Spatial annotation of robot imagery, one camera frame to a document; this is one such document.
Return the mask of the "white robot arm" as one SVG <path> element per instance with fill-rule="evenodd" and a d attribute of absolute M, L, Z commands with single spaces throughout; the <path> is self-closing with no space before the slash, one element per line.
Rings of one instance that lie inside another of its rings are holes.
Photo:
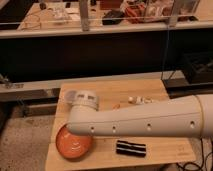
<path fill-rule="evenodd" d="M 213 138 L 213 94 L 99 111 L 92 91 L 76 91 L 67 129 L 72 134 L 134 137 Z"/>

